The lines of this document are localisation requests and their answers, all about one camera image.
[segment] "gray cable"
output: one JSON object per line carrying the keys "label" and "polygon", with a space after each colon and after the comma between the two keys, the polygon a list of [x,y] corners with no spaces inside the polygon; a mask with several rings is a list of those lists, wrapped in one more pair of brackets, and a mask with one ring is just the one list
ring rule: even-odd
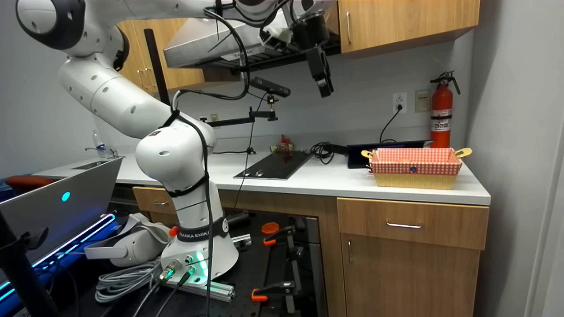
{"label": "gray cable", "polygon": [[96,302],[112,302],[147,284],[152,288],[157,275],[162,272],[160,259],[124,270],[100,275],[96,285]]}

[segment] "fire extinguisher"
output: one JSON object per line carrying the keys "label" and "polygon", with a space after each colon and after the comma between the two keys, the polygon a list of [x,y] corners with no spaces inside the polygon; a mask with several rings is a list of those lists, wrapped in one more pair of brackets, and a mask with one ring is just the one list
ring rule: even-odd
{"label": "fire extinguisher", "polygon": [[456,92],[460,95],[453,72],[444,72],[439,78],[431,80],[431,83],[439,84],[431,106],[431,139],[435,140],[431,144],[432,148],[451,147],[452,92],[448,88],[449,82],[454,82]]}

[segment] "cabinet door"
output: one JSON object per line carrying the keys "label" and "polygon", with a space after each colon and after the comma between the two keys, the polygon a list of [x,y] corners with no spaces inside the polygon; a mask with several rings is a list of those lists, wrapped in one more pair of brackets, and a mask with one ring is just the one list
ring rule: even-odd
{"label": "cabinet door", "polygon": [[146,61],[146,69],[144,69],[149,77],[149,85],[153,91],[156,91],[155,74],[152,72],[151,58],[147,49],[147,43],[144,30],[153,29],[155,40],[157,42],[158,54],[161,59],[162,71],[165,76],[166,87],[168,89],[176,89],[179,87],[200,84],[205,81],[203,71],[201,69],[182,69],[168,68],[166,66],[164,49],[172,40],[178,30],[184,25],[186,19],[166,19],[166,20],[147,20],[135,21],[135,30],[137,32],[140,46],[142,47],[143,59]]}
{"label": "cabinet door", "polygon": [[478,25],[479,5],[479,0],[339,0],[341,50],[359,51],[433,35],[435,42],[454,39]]}
{"label": "cabinet door", "polygon": [[341,234],[347,316],[472,317],[479,251]]}
{"label": "cabinet door", "polygon": [[143,88],[143,90],[148,91],[147,78],[144,73],[145,62],[143,60],[143,53],[139,46],[138,36],[135,30],[133,21],[123,21],[117,24],[120,30],[127,36],[129,41],[129,55],[125,61],[123,69],[121,69],[120,74],[125,78],[136,84],[137,86]]}

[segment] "lower cabinet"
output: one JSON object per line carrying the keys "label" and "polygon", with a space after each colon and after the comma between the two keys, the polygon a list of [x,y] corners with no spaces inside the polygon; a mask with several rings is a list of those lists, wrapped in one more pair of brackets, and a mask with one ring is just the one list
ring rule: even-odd
{"label": "lower cabinet", "polygon": [[338,199],[348,317],[472,317],[487,207]]}

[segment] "basket handle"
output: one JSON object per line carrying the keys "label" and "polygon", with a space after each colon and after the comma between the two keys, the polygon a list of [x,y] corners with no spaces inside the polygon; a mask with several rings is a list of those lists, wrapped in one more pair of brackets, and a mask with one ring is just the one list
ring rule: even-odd
{"label": "basket handle", "polygon": [[368,158],[368,159],[369,159],[369,158],[370,158],[370,159],[372,158],[372,152],[370,152],[370,151],[363,150],[360,154],[362,154],[362,156],[364,156],[364,157],[366,157],[366,158]]}
{"label": "basket handle", "polygon": [[469,147],[462,148],[462,149],[460,149],[460,150],[458,150],[458,151],[455,152],[455,156],[456,156],[458,159],[461,159],[461,158],[463,158],[463,157],[469,156],[470,154],[472,154],[472,149],[469,148]]}

